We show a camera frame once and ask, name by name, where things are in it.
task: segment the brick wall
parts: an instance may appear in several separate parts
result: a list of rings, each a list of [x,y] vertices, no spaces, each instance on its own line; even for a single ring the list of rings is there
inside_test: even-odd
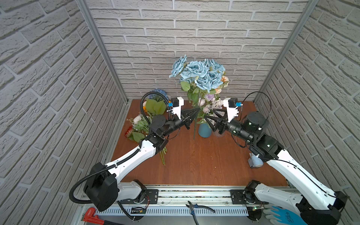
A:
[[[320,0],[266,88],[268,133],[310,173],[350,196],[360,223],[360,3]],[[265,96],[257,108],[268,113]]]
[[[230,85],[223,96],[260,88],[306,1],[87,0],[129,98],[153,88],[186,96],[171,67],[214,58]]]
[[[0,224],[69,224],[124,102],[76,1],[0,12]]]

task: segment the black tool handle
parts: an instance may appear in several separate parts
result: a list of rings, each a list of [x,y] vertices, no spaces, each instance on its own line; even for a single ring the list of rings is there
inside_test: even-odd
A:
[[[195,224],[196,224],[196,225],[199,225],[198,220],[196,219],[195,214],[193,214],[193,218],[194,218]]]
[[[207,207],[207,206],[198,206],[198,208],[205,208],[205,209],[210,210],[211,212],[215,213],[215,210],[213,210],[212,208]]]
[[[115,222],[104,220],[104,225],[123,225],[123,224],[118,224],[118,223],[115,223]]]

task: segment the blue vase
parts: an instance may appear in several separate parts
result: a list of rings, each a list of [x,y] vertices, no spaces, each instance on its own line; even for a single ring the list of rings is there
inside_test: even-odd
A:
[[[208,138],[211,135],[211,128],[209,127],[209,125],[202,123],[199,126],[199,135],[202,136],[203,138]]]

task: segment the red flower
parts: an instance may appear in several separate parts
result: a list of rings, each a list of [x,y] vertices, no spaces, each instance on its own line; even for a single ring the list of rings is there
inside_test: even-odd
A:
[[[132,128],[132,126],[130,126],[128,128],[128,130],[125,132],[125,137],[130,137],[131,133],[134,131],[134,129]]]

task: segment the black mounting plate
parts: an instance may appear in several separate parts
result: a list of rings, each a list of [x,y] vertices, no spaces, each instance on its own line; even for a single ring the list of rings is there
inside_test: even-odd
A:
[[[158,194],[159,194],[159,190],[158,189],[147,189],[145,192],[145,196],[149,196],[150,199],[150,204],[157,204],[157,199],[158,199]],[[124,199],[120,201],[121,204],[138,204],[135,203],[135,201],[133,199]],[[147,200],[146,198],[144,198],[143,202],[140,204],[146,204]]]
[[[247,203],[246,201],[244,201],[244,189],[235,189],[235,190],[230,190],[230,195],[231,195],[231,201],[233,202],[234,205],[241,205],[241,204],[247,204],[249,206],[249,203]],[[262,204],[264,202],[261,201],[255,201],[254,204]]]

